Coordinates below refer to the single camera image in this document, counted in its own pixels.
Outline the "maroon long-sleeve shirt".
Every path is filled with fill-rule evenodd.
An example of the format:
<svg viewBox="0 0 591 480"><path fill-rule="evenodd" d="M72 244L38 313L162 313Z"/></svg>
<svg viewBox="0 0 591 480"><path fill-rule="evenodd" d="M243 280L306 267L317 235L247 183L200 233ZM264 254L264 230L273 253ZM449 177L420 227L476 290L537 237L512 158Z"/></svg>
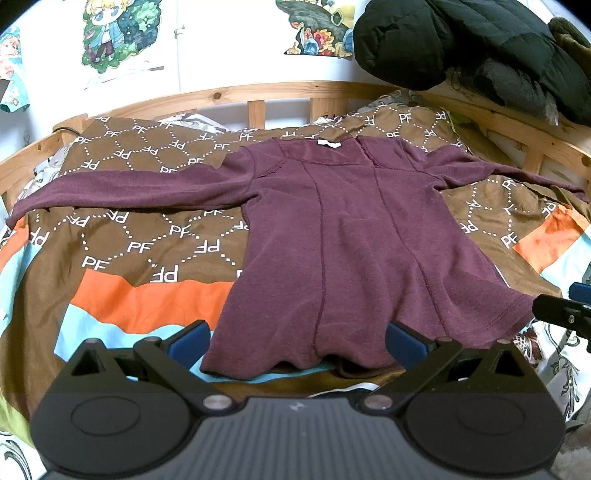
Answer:
<svg viewBox="0 0 591 480"><path fill-rule="evenodd" d="M481 348L532 320L532 297L505 284L443 198L492 175L548 184L453 145L425 152L402 139L359 136L331 148L273 138L217 167L61 176L18 201L8 224L54 207L239 207L249 227L245 262L202 370L247 380L327 356L379 369L393 363L385 347L393 321Z"/></svg>

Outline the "black puffy jacket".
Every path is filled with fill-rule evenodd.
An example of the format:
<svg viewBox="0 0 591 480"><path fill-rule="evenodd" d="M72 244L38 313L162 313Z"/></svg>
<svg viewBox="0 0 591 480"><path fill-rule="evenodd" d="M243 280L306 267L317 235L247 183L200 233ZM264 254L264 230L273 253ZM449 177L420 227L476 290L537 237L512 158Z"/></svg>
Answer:
<svg viewBox="0 0 591 480"><path fill-rule="evenodd" d="M590 39L519 1L370 1L353 30L356 62L415 91L445 81L548 122L590 123Z"/></svg>

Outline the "blue anime poster far left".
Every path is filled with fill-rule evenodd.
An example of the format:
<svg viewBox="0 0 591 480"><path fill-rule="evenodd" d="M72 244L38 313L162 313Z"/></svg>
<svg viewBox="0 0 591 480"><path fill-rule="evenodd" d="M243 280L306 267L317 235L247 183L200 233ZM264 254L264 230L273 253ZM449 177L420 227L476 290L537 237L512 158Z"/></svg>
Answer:
<svg viewBox="0 0 591 480"><path fill-rule="evenodd" d="M16 25L1 34L1 81L7 83L1 94L1 110L26 110L30 102L23 81L20 29Z"/></svg>

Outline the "wooden bed frame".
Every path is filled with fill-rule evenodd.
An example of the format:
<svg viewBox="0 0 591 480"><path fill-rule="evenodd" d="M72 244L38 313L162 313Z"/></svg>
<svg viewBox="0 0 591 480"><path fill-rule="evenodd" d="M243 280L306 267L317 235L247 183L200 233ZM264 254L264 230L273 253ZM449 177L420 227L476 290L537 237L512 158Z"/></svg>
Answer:
<svg viewBox="0 0 591 480"><path fill-rule="evenodd" d="M307 100L308 121L339 116L354 100L375 100L394 91L393 86L349 81L301 81L228 86L176 94L121 106L107 116L157 120L226 104L247 105L250 128L266 127L266 103L273 100ZM550 158L585 179L590 178L590 129L563 120L557 127L525 113L501 107L466 89L445 82L421 96L440 107L476 121L485 131L495 131L527 148L524 167L539 172ZM81 114L54 126L51 135L38 140L1 163L1 199L11 208L22 187L34 177L34 168L72 141L94 120Z"/></svg>

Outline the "anime boy wall poster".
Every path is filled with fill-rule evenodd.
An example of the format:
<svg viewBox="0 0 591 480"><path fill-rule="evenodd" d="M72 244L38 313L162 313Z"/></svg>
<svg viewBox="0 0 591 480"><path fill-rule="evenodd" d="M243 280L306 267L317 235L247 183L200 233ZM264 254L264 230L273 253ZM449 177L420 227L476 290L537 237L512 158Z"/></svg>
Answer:
<svg viewBox="0 0 591 480"><path fill-rule="evenodd" d="M161 20L159 0L92 0L85 3L82 64L98 74L151 47Z"/></svg>

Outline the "colourful landscape wall poster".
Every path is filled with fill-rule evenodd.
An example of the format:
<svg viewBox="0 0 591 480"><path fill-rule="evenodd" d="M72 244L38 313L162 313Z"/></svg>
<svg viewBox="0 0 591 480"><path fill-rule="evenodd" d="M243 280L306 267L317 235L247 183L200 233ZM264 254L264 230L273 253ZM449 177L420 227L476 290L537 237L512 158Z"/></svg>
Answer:
<svg viewBox="0 0 591 480"><path fill-rule="evenodd" d="M276 1L294 29L286 55L353 57L355 6L335 1Z"/></svg>

